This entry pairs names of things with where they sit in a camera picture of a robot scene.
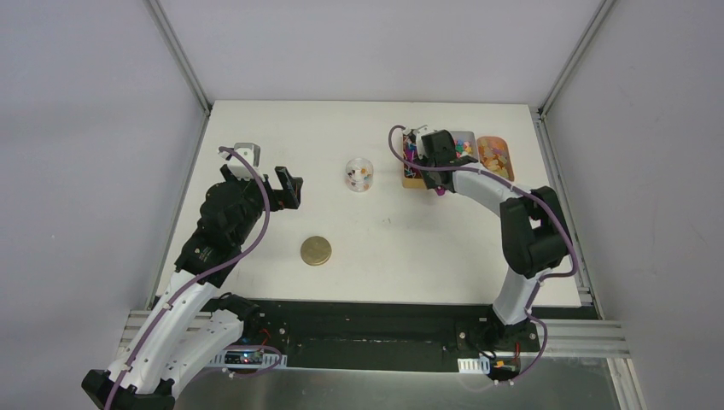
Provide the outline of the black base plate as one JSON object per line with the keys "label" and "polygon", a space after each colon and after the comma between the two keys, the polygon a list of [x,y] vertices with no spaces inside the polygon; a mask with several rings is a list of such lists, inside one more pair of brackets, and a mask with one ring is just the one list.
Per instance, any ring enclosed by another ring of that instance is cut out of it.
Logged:
{"label": "black base plate", "polygon": [[488,305],[293,302],[252,299],[240,343],[264,343],[304,369],[456,372],[479,354],[534,358],[539,325],[502,326]]}

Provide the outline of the gold tin of lollipops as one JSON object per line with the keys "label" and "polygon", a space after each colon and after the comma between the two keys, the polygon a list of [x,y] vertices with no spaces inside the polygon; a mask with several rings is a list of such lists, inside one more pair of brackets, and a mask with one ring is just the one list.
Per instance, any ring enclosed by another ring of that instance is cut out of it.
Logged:
{"label": "gold tin of lollipops", "polygon": [[[410,135],[403,135],[402,149],[405,160],[413,163],[417,158],[417,145],[412,141]],[[406,163],[403,164],[402,186],[405,189],[426,190],[421,172]]]}

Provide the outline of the pink tray of gummies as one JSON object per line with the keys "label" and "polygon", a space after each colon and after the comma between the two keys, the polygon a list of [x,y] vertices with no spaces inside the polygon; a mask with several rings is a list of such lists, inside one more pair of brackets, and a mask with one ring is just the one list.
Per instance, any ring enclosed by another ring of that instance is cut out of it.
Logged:
{"label": "pink tray of gummies", "polygon": [[507,142],[500,137],[484,136],[476,140],[480,163],[491,173],[509,181],[515,180]]}

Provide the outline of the gold jar lid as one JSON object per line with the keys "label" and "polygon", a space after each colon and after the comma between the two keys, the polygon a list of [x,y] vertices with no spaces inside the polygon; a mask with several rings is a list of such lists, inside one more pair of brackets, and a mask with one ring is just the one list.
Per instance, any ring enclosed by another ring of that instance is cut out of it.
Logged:
{"label": "gold jar lid", "polygon": [[325,237],[308,237],[300,247],[300,257],[308,266],[321,266],[330,259],[331,255],[332,247]]}

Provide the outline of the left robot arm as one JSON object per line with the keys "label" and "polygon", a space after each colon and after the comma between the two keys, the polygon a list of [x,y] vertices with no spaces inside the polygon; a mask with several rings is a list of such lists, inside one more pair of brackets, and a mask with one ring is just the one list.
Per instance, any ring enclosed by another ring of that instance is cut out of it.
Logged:
{"label": "left robot arm", "polygon": [[84,377],[81,387],[98,408],[171,409],[224,348],[259,338],[260,322],[250,316],[257,307],[240,296],[226,296],[191,337],[186,331],[241,257],[259,244],[246,244],[257,221],[300,207],[303,179],[276,167],[281,186],[273,189],[267,175],[239,178],[228,166],[220,171],[224,179],[207,190],[196,229],[150,315],[119,359]]}

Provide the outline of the white tin of candies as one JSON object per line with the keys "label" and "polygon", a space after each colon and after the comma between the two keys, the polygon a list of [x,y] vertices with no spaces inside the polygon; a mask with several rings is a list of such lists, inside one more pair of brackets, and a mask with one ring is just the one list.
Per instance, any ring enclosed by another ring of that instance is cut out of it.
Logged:
{"label": "white tin of candies", "polygon": [[476,136],[470,131],[450,131],[452,136],[455,153],[458,158],[469,156],[480,161],[479,150],[477,147]]}

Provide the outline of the clear plastic jar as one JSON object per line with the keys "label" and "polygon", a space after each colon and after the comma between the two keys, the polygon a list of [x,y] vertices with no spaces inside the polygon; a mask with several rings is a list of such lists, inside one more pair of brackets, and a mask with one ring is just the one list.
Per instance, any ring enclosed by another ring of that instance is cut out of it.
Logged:
{"label": "clear plastic jar", "polygon": [[353,158],[345,167],[345,181],[349,190],[357,193],[368,191],[374,180],[374,167],[365,158]]}

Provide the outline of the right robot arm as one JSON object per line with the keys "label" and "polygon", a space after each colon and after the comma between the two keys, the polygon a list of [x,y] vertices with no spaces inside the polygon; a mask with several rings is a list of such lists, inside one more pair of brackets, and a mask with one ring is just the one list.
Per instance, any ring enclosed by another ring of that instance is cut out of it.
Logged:
{"label": "right robot arm", "polygon": [[474,156],[459,154],[447,130],[416,130],[411,138],[416,145],[413,162],[427,188],[465,196],[499,217],[507,272],[484,337],[492,348],[507,349],[529,322],[541,283],[573,254],[558,194],[548,186],[524,189]]}

